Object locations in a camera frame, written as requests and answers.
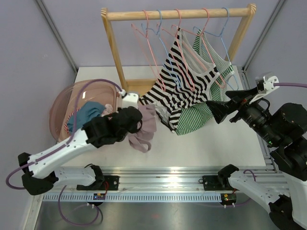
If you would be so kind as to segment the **blue tank top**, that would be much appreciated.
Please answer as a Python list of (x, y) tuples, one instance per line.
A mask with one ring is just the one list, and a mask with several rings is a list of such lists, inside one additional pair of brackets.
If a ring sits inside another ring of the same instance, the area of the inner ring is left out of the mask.
[(85, 103), (81, 108), (77, 108), (73, 114), (73, 118), (76, 118), (76, 129), (82, 128), (85, 123), (94, 117), (100, 117), (105, 109), (104, 105), (92, 101)]

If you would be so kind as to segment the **black white striped tank top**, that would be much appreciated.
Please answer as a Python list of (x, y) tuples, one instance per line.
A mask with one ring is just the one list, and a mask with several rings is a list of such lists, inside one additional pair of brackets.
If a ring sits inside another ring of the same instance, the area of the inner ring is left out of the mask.
[[(182, 109), (187, 109), (193, 105), (210, 100), (210, 87), (220, 75), (215, 64), (203, 60), (193, 49), (184, 31), (180, 30), (178, 35), (182, 36), (180, 40), (183, 42), (183, 53), (188, 64), (189, 76), (191, 77), (191, 80), (189, 78), (188, 80), (190, 84), (192, 84), (192, 82), (194, 83), (195, 91), (192, 92), (190, 90), (180, 70), (175, 66), (175, 62), (170, 57), (175, 69), (174, 72), (178, 74), (181, 81), (181, 87), (178, 87), (170, 76), (170, 65), (165, 60), (159, 71), (159, 75), (165, 84), (165, 91), (160, 88), (158, 81), (156, 81), (153, 87), (140, 97), (140, 103), (142, 105), (153, 104), (155, 106), (156, 113), (161, 123), (173, 133), (176, 133)], [(183, 66), (183, 61), (175, 39), (169, 52), (178, 62), (183, 73), (186, 74), (186, 69)]]

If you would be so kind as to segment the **red white striped tank top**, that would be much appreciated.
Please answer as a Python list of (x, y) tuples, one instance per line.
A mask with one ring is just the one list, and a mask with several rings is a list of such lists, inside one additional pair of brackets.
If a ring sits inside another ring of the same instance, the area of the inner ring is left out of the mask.
[(65, 129), (67, 134), (71, 134), (72, 131), (73, 131), (73, 121), (74, 121), (73, 114), (74, 114), (74, 112), (72, 112), (68, 116), (68, 119), (67, 119), (67, 121), (64, 124), (64, 129)]

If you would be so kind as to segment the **mauve ribbed tank top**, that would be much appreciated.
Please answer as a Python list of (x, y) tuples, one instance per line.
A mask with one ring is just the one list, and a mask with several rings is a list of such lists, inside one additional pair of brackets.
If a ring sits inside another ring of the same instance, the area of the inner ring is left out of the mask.
[(128, 138), (128, 142), (132, 148), (142, 153), (147, 153), (151, 150), (154, 134), (157, 131), (155, 121), (155, 108), (153, 105), (141, 105), (138, 108), (142, 114), (142, 127), (137, 133), (128, 132), (115, 132), (108, 123), (105, 115), (100, 117), (101, 129), (102, 129), (102, 142), (103, 144), (114, 144), (116, 142), (122, 142), (125, 138)]

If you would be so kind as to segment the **pink hanger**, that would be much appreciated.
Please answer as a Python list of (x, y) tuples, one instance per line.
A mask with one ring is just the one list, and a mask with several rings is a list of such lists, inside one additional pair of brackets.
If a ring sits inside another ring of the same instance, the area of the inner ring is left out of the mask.
[(137, 39), (139, 46), (142, 50), (142, 53), (145, 56), (145, 59), (147, 63), (149, 64), (149, 67), (155, 76), (155, 79), (158, 81), (158, 84), (160, 88), (165, 91), (165, 84), (163, 83), (162, 78), (159, 75), (159, 67), (157, 65), (155, 55), (153, 48), (150, 44), (150, 39), (149, 39), (149, 16), (146, 10), (143, 10), (143, 13), (146, 18), (146, 26), (144, 27), (143, 24), (141, 24), (141, 29), (136, 27), (135, 24), (131, 24), (131, 28), (133, 30), (133, 33), (135, 35), (135, 38)]
[[(214, 61), (213, 57), (211, 56), (211, 53), (210, 53), (210, 51), (209, 51), (209, 49), (208, 49), (208, 47), (207, 47), (207, 45), (206, 45), (206, 43), (205, 43), (205, 40), (204, 40), (204, 32), (205, 32), (206, 26), (207, 26), (207, 24), (208, 24), (208, 22), (209, 22), (209, 20), (210, 20), (210, 14), (209, 14), (209, 11), (208, 11), (206, 8), (203, 8), (203, 10), (205, 10), (206, 13), (207, 13), (207, 20), (206, 20), (206, 22), (205, 22), (204, 27), (201, 29), (201, 32), (198, 34), (198, 33), (195, 33), (195, 32), (193, 32), (193, 31), (184, 30), (184, 29), (183, 29), (183, 31), (185, 31), (185, 32), (187, 32), (187, 33), (189, 33), (189, 34), (191, 34), (191, 35), (194, 35), (194, 36), (197, 36), (197, 37), (200, 38), (200, 42), (201, 42), (200, 48), (202, 48), (202, 45), (205, 47), (205, 50), (206, 50), (207, 55), (209, 56), (209, 58), (210, 58), (210, 60), (212, 61), (212, 63), (215, 64), (215, 61)], [(221, 89), (223, 89), (223, 88), (226, 87), (226, 83), (225, 83), (225, 81), (224, 81), (224, 79), (223, 79), (223, 77), (222, 77), (221, 74), (219, 75), (219, 78), (221, 79), (221, 81), (222, 81), (223, 84), (220, 84), (220, 83), (218, 82), (218, 80), (216, 80), (215, 82), (216, 82), (216, 84), (217, 84)]]
[(180, 69), (179, 67), (179, 64), (178, 62), (175, 60), (175, 58), (173, 57), (173, 55), (169, 52), (169, 54), (171, 55), (171, 58), (172, 60), (175, 62), (175, 66), (177, 66), (177, 68), (180, 70), (181, 74), (182, 74), (182, 77), (184, 78), (186, 84), (189, 86), (190, 90), (193, 92), (195, 91), (195, 85), (194, 83), (192, 82), (192, 84), (190, 84), (190, 81), (188, 80), (188, 78), (191, 80), (191, 77), (189, 76), (189, 70), (188, 70), (188, 64), (187, 64), (187, 61), (184, 57), (184, 53), (183, 53), (183, 42), (180, 40), (180, 38), (182, 38), (181, 35), (178, 35), (178, 33), (180, 32), (180, 24), (181, 24), (181, 21), (182, 21), (182, 18), (181, 18), (181, 13), (178, 9), (175, 9), (179, 15), (179, 23), (178, 25), (175, 25), (173, 24), (171, 27), (176, 27), (176, 31), (174, 32), (174, 34), (171, 34), (170, 32), (168, 32), (167, 30), (165, 30), (164, 28), (162, 30), (164, 30), (165, 32), (169, 33), (171, 36), (173, 36), (175, 38), (175, 41), (177, 43), (177, 47), (180, 51), (180, 55), (181, 55), (181, 59), (183, 61), (183, 66), (185, 67), (186, 69), (186, 74), (183, 73), (183, 71)]

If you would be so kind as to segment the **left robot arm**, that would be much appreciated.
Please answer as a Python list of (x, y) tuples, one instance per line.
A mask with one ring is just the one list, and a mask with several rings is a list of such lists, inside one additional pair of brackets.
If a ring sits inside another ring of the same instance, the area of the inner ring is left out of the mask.
[(120, 108), (118, 112), (95, 117), (73, 135), (38, 154), (22, 153), (18, 162), (22, 168), (22, 183), (26, 191), (35, 196), (55, 186), (74, 185), (77, 190), (106, 189), (106, 180), (98, 165), (67, 169), (63, 164), (75, 157), (113, 145), (125, 139), (128, 133), (137, 133), (142, 126), (142, 114), (135, 107)]

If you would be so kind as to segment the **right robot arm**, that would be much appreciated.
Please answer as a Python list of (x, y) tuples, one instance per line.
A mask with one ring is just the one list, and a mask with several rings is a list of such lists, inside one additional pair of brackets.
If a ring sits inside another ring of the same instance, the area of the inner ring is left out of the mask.
[(246, 194), (262, 206), (281, 230), (307, 228), (307, 111), (296, 103), (283, 104), (274, 114), (260, 106), (265, 94), (257, 88), (227, 91), (229, 101), (207, 101), (216, 123), (235, 112), (231, 123), (243, 120), (274, 150), (270, 153), (287, 181), (290, 195), (271, 192), (254, 179), (248, 179), (229, 164), (218, 172), (218, 185)]

